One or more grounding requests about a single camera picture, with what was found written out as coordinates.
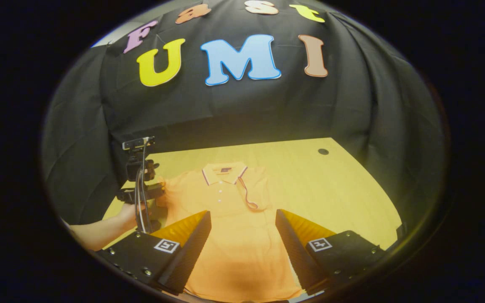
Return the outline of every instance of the black fabric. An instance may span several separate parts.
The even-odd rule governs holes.
[[[303,4],[295,1],[275,2],[280,12],[271,16],[250,13],[241,1],[203,3],[212,11],[182,24],[175,20],[191,5],[160,16],[142,44],[126,54],[126,36],[108,47],[90,50],[98,57],[88,69],[99,71],[100,77],[95,74],[87,81],[97,81],[95,85],[100,81],[100,88],[94,86],[94,98],[75,94],[65,102],[80,104],[82,108],[75,109],[72,119],[96,126],[90,138],[98,140],[93,143],[79,139],[77,133],[62,132],[53,134],[56,138],[52,140],[74,143],[75,150],[87,149],[91,157],[98,153],[98,167],[88,164],[89,155],[82,155],[80,160],[77,155],[67,155],[66,162],[60,159],[60,167],[52,168],[48,183],[57,182],[57,190],[82,186],[81,190],[67,190],[57,196],[56,204],[61,209],[74,207],[64,214],[77,218],[83,213],[84,218],[93,218],[104,213],[125,179],[128,156],[120,146],[127,140],[156,136],[156,152],[169,152],[331,137],[379,182],[406,226],[416,226],[439,194],[447,139],[441,113],[415,68],[375,33],[334,10],[325,12],[308,5],[325,19],[325,23],[317,23],[290,8],[289,4]],[[241,80],[235,80],[224,69],[229,81],[207,86],[208,57],[200,46],[221,39],[240,50],[246,38],[255,34],[274,37],[272,54],[282,76],[249,79],[248,64]],[[323,40],[327,77],[304,73],[306,50],[298,35]],[[168,61],[162,47],[179,38],[186,42],[181,46],[182,66],[177,76],[152,88],[141,84],[137,57],[157,48],[155,70],[163,71]],[[72,77],[80,77],[77,68],[71,73],[75,73]],[[77,84],[67,85],[80,92],[84,86]],[[57,101],[62,100],[60,94],[61,89],[55,103],[61,102]],[[81,121],[86,118],[81,114],[83,108],[91,109],[89,115],[96,116]],[[58,123],[67,123],[61,117],[52,121],[52,129]],[[51,153],[52,162],[61,157],[60,151]],[[108,163],[109,153],[113,154],[114,167]],[[91,174],[86,177],[70,168],[77,163]],[[77,182],[91,176],[95,180]],[[101,176],[105,177],[103,190],[97,186]]]

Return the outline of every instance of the foam letter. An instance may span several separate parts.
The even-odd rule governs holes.
[[[278,13],[276,8],[273,8],[274,4],[267,1],[251,0],[244,2],[246,10],[252,13],[261,13],[264,15],[275,15]]]
[[[142,40],[140,38],[145,38],[149,34],[149,28],[154,27],[158,21],[152,21],[151,23],[148,23],[139,29],[136,29],[135,31],[131,32],[128,34],[128,42],[127,42],[127,48],[123,50],[123,54],[126,54],[129,50],[135,48],[136,46],[140,45]]]
[[[324,19],[321,19],[321,18],[314,16],[314,13],[317,14],[317,15],[319,15],[319,13],[316,12],[315,10],[311,10],[310,8],[308,8],[308,6],[290,5],[290,7],[296,8],[297,12],[299,14],[301,14],[301,16],[306,18],[306,19],[310,19],[310,20],[313,20],[313,21],[321,22],[321,23],[325,22]]]
[[[222,72],[222,64],[235,79],[242,79],[249,61],[252,62],[252,68],[248,72],[250,79],[280,77],[282,73],[274,66],[271,51],[273,40],[273,36],[270,35],[249,36],[239,52],[224,40],[214,40],[203,44],[201,49],[207,52],[209,65],[209,77],[205,80],[205,84],[212,86],[226,83],[229,80],[229,77]]]
[[[154,58],[158,49],[149,50],[137,58],[140,65],[140,81],[145,86],[157,86],[171,80],[181,69],[181,44],[184,39],[173,40],[163,47],[168,50],[168,67],[160,73],[155,72]]]
[[[208,12],[210,11],[211,9],[207,7],[207,4],[200,4],[200,5],[193,6],[187,10],[184,10],[182,13],[180,13],[179,18],[175,20],[175,23],[177,24],[185,23],[186,21],[192,18],[197,18],[203,15],[207,15]]]
[[[323,63],[323,52],[321,51],[323,41],[308,35],[298,35],[298,38],[304,42],[308,57],[308,66],[304,68],[304,72],[312,77],[326,77],[329,72]]]

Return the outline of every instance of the wooden table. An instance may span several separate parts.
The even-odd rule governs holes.
[[[321,148],[329,154],[318,153]],[[277,208],[336,233],[353,230],[384,250],[397,240],[401,222],[393,203],[364,167],[331,138],[172,151],[147,159],[160,163],[156,174],[166,179],[201,170],[208,163],[241,161],[248,167],[265,167]],[[134,182],[127,181],[123,187],[133,188]],[[104,219],[116,215],[122,205],[114,198]],[[154,207],[153,212],[164,227],[167,209]]]

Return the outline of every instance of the shirt collar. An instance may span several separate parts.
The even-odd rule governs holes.
[[[214,169],[222,169],[224,167],[230,167],[229,174],[217,175],[214,173]],[[207,164],[203,169],[203,177],[208,185],[215,184],[219,181],[225,181],[231,184],[237,184],[237,179],[244,174],[248,167],[242,162],[233,163],[216,163]]]

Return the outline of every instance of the blue letter m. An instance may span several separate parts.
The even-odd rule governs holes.
[[[209,61],[209,77],[207,85],[226,83],[229,77],[222,72],[222,64],[235,79],[240,80],[248,61],[252,61],[252,68],[248,72],[250,79],[276,79],[282,73],[274,66],[270,35],[252,35],[246,38],[241,50],[237,52],[233,46],[224,40],[214,40],[201,46],[207,52]]]

